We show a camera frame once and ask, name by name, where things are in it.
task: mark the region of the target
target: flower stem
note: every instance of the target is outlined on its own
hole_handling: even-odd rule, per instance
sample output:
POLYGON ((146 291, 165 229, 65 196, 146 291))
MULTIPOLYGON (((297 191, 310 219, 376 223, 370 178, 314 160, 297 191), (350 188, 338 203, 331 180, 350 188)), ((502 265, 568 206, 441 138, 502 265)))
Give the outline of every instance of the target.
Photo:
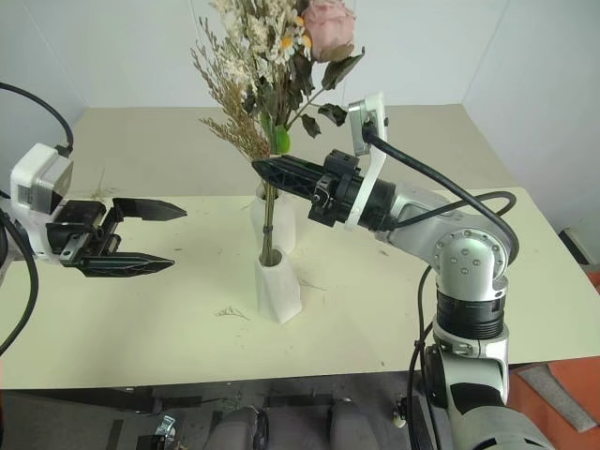
POLYGON ((320 94, 322 94, 325 91, 325 88, 322 87, 319 92, 317 92, 314 96, 312 96, 311 98, 308 99, 307 103, 305 103, 305 105, 300 108, 300 110, 298 110, 298 112, 296 113, 296 115, 293 117, 292 121, 286 125, 285 129, 290 129, 293 125, 293 123, 298 120, 298 117, 300 117, 300 115, 304 112, 304 110, 309 106, 312 105, 312 101, 318 97, 320 94))
POLYGON ((273 252, 273 211, 277 188, 266 182, 264 184, 264 226, 262 227, 261 264, 265 267, 275 265, 273 252))

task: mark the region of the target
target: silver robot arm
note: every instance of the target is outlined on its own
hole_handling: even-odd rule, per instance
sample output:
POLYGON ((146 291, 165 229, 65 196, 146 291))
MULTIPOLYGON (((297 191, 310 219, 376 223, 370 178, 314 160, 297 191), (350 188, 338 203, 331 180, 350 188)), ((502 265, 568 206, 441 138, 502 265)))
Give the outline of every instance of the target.
POLYGON ((511 241, 487 217, 451 210, 410 226, 402 222, 449 204, 444 197, 378 179, 383 152, 364 139, 375 124, 385 141, 381 95, 349 107, 354 152, 334 150, 322 166, 296 157, 253 162, 268 183, 312 202, 309 218, 375 232, 377 239, 428 263, 437 272, 435 344, 426 350, 427 394, 445 408, 457 450, 535 450, 552 445, 508 398, 508 328, 503 310, 511 241), (365 178, 358 156, 373 162, 365 178))
MULTIPOLYGON (((390 215, 398 222, 448 201, 397 185, 390 215)), ((435 344, 426 351, 427 394, 448 413, 457 450, 551 449, 508 398, 508 328, 503 307, 510 245, 494 224, 458 210, 376 237, 437 272, 435 344)))

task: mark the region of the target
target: black cable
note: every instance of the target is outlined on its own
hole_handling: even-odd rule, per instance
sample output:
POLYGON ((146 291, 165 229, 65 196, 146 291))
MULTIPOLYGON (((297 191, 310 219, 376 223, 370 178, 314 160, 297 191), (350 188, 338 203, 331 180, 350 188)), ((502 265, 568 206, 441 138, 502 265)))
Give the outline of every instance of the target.
POLYGON ((4 225, 0 222, 0 267, 7 260, 8 256, 8 238, 7 231, 4 229, 4 225))
MULTIPOLYGON (((508 211, 513 209, 513 206, 517 204, 517 197, 512 192, 508 192, 505 190, 494 190, 492 192, 486 192, 485 194, 475 195, 475 199, 478 201, 484 200, 492 200, 492 199, 506 199, 508 201, 507 205, 496 213, 498 216, 506 214, 508 211)), ((467 202, 464 200, 460 200, 458 202, 449 203, 445 206, 441 206, 436 209, 432 209, 431 211, 427 211, 426 213, 420 214, 419 216, 407 218, 406 220, 402 220, 401 222, 394 224, 394 229, 408 227, 409 225, 413 225, 418 222, 422 222, 423 220, 427 220, 428 218, 434 218, 439 216, 440 214, 445 214, 450 211, 454 211, 455 209, 462 208, 463 206, 467 206, 467 202)))
MULTIPOLYGON (((423 385, 426 385, 425 382, 425 318, 423 314, 423 290, 425 289, 425 283, 428 279, 429 272, 431 272, 431 266, 429 265, 427 269, 423 272, 421 276, 421 280, 419 281, 419 289, 417 291, 417 309, 419 312, 419 340, 423 342, 420 345, 419 350, 419 364, 421 366, 421 375, 423 377, 423 385)), ((437 450, 442 450, 442 443, 440 441, 440 431, 438 430, 438 423, 435 420, 435 415, 433 415, 433 406, 431 405, 431 400, 429 399, 429 395, 426 389, 425 392, 425 400, 427 403, 427 411, 429 412, 429 419, 431 420, 431 427, 433 428, 433 438, 435 440, 435 448, 437 450)))
POLYGON ((17 322, 15 328, 10 332, 5 341, 0 345, 0 357, 4 354, 4 352, 10 347, 10 345, 15 341, 17 336, 21 333, 24 327, 29 322, 32 313, 34 312, 34 308, 36 307, 36 301, 38 300, 38 270, 36 269, 36 262, 32 254, 28 251, 27 244, 23 241, 23 238, 19 234, 17 228, 12 224, 12 222, 8 219, 8 217, 4 214, 4 211, 0 209, 0 223, 6 229, 12 240, 15 242, 19 251, 25 259, 25 263, 27 264, 27 271, 29 272, 29 299, 27 300, 27 305, 25 306, 25 310, 17 322))
POLYGON ((411 441, 411 449, 412 450, 420 450, 421 445, 416 437, 416 433, 414 431, 414 421, 413 421, 413 378, 414 378, 414 367, 416 366, 416 358, 419 355, 419 349, 425 345, 425 339, 428 336, 431 328, 433 327, 433 323, 429 323, 425 331, 423 332, 423 336, 419 338, 419 340, 414 342, 414 350, 412 351, 411 363, 409 364, 409 380, 407 382, 406 387, 406 423, 409 426, 409 440, 411 441))
POLYGON ((512 263, 518 255, 519 243, 518 237, 515 231, 508 225, 504 220, 499 218, 493 211, 491 211, 487 206, 483 203, 479 202, 472 194, 467 192, 465 189, 457 185, 454 181, 450 180, 448 177, 439 173, 435 169, 432 169, 427 164, 411 157, 410 155, 401 152, 396 147, 390 145, 383 139, 380 139, 375 134, 375 127, 372 123, 366 124, 363 126, 363 140, 366 143, 370 143, 371 145, 375 145, 386 155, 389 155, 393 159, 409 166, 412 169, 415 169, 419 173, 424 176, 432 179, 436 183, 439 183, 450 192, 455 194, 457 197, 465 201, 469 206, 472 206, 483 216, 488 218, 492 223, 494 223, 498 228, 502 230, 504 234, 506 234, 507 238, 511 243, 510 255, 508 257, 508 263, 512 263))
MULTIPOLYGON (((497 213, 498 216, 503 216, 504 214, 506 214, 507 212, 509 212, 511 209, 513 209, 513 207, 515 206, 515 204, 517 204, 517 197, 515 197, 514 194, 510 193, 510 192, 504 192, 504 191, 498 191, 498 192, 488 192, 486 194, 481 194, 476 196, 476 198, 478 200, 484 201, 484 200, 491 200, 491 199, 497 199, 497 198, 505 198, 507 200, 507 204, 500 209, 497 213)), ((457 209, 460 208, 462 206, 465 206, 466 202, 464 201, 460 201, 460 202, 454 202, 454 203, 450 203, 447 204, 446 206, 443 206, 441 208, 437 208, 433 211, 429 211, 428 213, 422 214, 420 216, 417 217, 413 217, 413 218, 421 218, 421 220, 426 220, 429 217, 433 217, 430 216, 430 213, 433 213, 434 211, 438 211, 437 214, 443 214, 446 213, 448 211, 451 211, 452 209, 457 209)), ((408 226, 408 225, 412 225, 415 222, 409 223, 407 225, 402 225, 404 222, 408 222, 409 220, 405 220, 403 222, 400 222, 398 225, 400 226, 408 226)), ((418 449, 420 448, 420 445, 418 443, 418 441, 416 440, 416 434, 414 433, 414 423, 412 422, 413 419, 413 410, 412 410, 412 405, 413 402, 410 401, 409 402, 409 398, 411 398, 413 396, 413 377, 414 377, 414 369, 416 366, 416 356, 414 354, 414 352, 418 352, 419 353, 419 357, 420 357, 420 364, 421 364, 421 372, 423 373, 423 381, 425 383, 425 372, 424 372, 424 368, 425 368, 425 339, 429 334, 429 331, 432 327, 432 323, 429 324, 429 327, 427 328, 427 330, 424 330, 425 327, 425 314, 423 313, 423 291, 425 289, 425 283, 427 282, 428 279, 428 275, 431 272, 431 266, 429 265, 425 271, 423 272, 423 275, 421 276, 421 279, 419 281, 419 287, 417 290, 417 311, 418 311, 418 315, 419 315, 419 340, 417 341, 417 343, 415 343, 414 346, 414 351, 412 353, 412 358, 411 358, 411 365, 409 366, 409 380, 408 380, 408 386, 407 386, 407 391, 408 391, 408 395, 407 395, 407 424, 409 426, 409 438, 411 439, 411 447, 413 449, 418 449), (414 437, 414 441, 416 442, 416 445, 413 444, 413 439, 411 438, 411 435, 414 437)), ((433 406, 431 405, 431 400, 429 399, 428 393, 427 393, 427 389, 426 389, 426 394, 425 394, 425 400, 427 402, 427 409, 429 412, 429 418, 431 419, 431 426, 433 427, 433 436, 435 439, 435 444, 436 444, 436 448, 438 450, 441 450, 441 441, 440 441, 440 433, 438 430, 438 424, 437 421, 435 419, 435 416, 433 414, 433 406)))
POLYGON ((43 109, 45 109, 48 113, 52 114, 52 116, 63 127, 63 130, 65 131, 65 134, 67 135, 67 150, 68 150, 68 152, 70 153, 73 150, 73 131, 71 130, 71 127, 68 125, 65 118, 62 115, 60 115, 60 113, 56 109, 54 109, 52 106, 50 106, 48 103, 46 103, 44 100, 42 100, 38 96, 35 96, 32 93, 27 92, 24 89, 21 89, 20 87, 13 86, 12 84, 6 84, 5 82, 0 82, 0 89, 14 92, 15 94, 19 94, 20 96, 29 98, 30 100, 35 101, 39 106, 41 106, 43 109))

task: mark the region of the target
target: floor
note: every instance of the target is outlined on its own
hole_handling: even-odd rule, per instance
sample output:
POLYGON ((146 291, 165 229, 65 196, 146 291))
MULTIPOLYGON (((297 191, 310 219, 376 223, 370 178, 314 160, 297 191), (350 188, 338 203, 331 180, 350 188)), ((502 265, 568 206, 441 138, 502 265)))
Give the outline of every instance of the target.
MULTIPOLYGON (((333 398, 351 398, 361 407, 382 450, 409 449, 407 429, 395 427, 391 420, 395 401, 405 386, 406 374, 396 372, 160 386, 156 388, 158 397, 202 396, 202 406, 154 415, 8 392, 3 393, 2 450, 134 450, 140 436, 154 433, 164 413, 176 420, 179 450, 201 450, 218 420, 246 405, 268 411, 269 450, 324 450, 329 448, 326 415, 333 398)), ((447 422, 442 412, 436 416, 443 448, 451 450, 447 422)))

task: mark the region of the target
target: table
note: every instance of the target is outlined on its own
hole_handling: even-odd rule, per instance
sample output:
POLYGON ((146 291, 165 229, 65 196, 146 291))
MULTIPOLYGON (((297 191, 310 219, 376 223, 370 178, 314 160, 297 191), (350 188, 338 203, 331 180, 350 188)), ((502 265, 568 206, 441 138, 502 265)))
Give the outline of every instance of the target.
MULTIPOLYGON (((511 363, 600 353, 600 299, 522 188, 506 215, 521 240, 510 267, 511 363)), ((416 288, 425 265, 376 241, 305 219, 294 199, 291 255, 304 311, 280 325, 257 313, 251 197, 162 199, 188 216, 129 219, 121 249, 173 258, 152 276, 85 278, 40 263, 37 309, 2 361, 6 389, 86 388, 326 375, 408 368, 417 336, 416 288)), ((28 279, 9 268, 0 335, 20 317, 28 279)), ((435 309, 434 279, 426 317, 435 309)))

